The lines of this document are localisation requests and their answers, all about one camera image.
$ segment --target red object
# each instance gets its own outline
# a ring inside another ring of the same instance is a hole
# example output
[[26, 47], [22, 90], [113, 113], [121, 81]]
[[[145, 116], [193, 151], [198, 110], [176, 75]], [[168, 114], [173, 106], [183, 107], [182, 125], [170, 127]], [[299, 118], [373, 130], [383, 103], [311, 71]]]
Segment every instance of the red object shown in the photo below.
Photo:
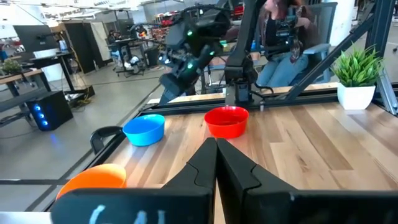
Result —
[[216, 138], [232, 139], [246, 130], [249, 112], [238, 106], [215, 108], [205, 115], [210, 133]]

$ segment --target gray chair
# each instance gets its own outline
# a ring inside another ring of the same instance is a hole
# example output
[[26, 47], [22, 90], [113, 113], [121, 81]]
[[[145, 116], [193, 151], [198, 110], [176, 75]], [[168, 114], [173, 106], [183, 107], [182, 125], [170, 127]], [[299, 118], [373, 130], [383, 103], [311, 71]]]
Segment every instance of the gray chair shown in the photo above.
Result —
[[[303, 54], [308, 55], [308, 67], [299, 73], [290, 85], [298, 83], [304, 78], [315, 66], [318, 65], [329, 53], [331, 28], [333, 26], [333, 19], [335, 18], [337, 2], [324, 2], [307, 6], [312, 15], [312, 22], [318, 29], [318, 45], [304, 50]], [[328, 83], [332, 72], [326, 69], [314, 83]]]

